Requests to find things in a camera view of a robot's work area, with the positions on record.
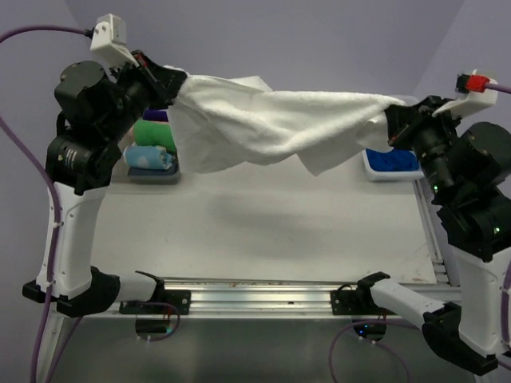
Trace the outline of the white towel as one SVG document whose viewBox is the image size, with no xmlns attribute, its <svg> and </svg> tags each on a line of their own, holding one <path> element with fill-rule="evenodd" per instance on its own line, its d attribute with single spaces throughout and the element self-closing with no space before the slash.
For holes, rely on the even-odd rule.
<svg viewBox="0 0 511 383">
<path fill-rule="evenodd" d="M 317 176 L 366 148 L 390 151 L 385 111 L 404 104 L 371 93 L 275 91 L 260 77 L 191 75 L 167 114 L 183 172 L 298 156 Z"/>
</svg>

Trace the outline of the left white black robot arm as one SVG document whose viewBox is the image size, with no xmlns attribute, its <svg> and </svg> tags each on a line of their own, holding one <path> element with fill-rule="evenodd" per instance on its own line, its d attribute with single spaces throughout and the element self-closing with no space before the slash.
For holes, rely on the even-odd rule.
<svg viewBox="0 0 511 383">
<path fill-rule="evenodd" d="M 121 158 L 121 139 L 146 110 L 172 105 L 187 77 L 142 52 L 134 57 L 118 69 L 74 63 L 54 91 L 61 111 L 43 172 L 50 195 L 46 253 L 22 293 L 71 318 L 105 312 L 117 302 L 154 314 L 168 302 L 161 278 L 141 271 L 106 274 L 91 263 L 97 216 Z"/>
</svg>

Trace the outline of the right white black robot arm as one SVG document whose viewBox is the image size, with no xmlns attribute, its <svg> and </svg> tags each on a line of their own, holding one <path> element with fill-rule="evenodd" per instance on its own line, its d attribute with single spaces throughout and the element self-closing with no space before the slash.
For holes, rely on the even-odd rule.
<svg viewBox="0 0 511 383">
<path fill-rule="evenodd" d="M 427 97 L 385 111 L 388 143 L 413 152 L 458 260 L 461 301 L 427 298 L 378 272 L 358 281 L 357 307 L 389 310 L 419 328 L 432 351 L 482 376 L 510 351 L 510 134 L 478 122 L 456 129 L 460 101 Z"/>
</svg>

